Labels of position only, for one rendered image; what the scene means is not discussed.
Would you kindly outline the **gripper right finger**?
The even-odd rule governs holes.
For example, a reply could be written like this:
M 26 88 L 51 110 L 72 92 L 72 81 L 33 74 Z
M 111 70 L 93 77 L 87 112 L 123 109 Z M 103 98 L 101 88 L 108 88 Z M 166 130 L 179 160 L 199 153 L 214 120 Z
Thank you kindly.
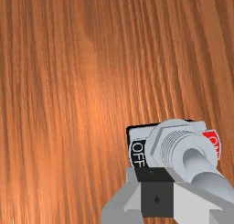
M 234 224 L 233 203 L 189 183 L 173 183 L 156 207 L 177 224 Z

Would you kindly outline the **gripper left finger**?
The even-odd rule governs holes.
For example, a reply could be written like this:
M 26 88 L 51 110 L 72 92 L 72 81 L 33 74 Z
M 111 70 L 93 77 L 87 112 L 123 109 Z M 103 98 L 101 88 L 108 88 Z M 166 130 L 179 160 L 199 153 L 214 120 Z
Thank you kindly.
M 155 167 L 126 169 L 126 182 L 103 207 L 101 224 L 144 224 L 144 218 L 158 216 Z

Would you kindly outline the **grey toggle switch black base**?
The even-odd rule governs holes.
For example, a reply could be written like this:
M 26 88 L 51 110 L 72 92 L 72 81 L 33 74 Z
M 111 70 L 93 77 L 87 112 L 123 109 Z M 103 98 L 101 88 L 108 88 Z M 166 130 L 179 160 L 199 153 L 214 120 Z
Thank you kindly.
M 169 167 L 183 181 L 234 203 L 234 187 L 218 171 L 221 142 L 203 121 L 171 119 L 126 129 L 133 167 Z

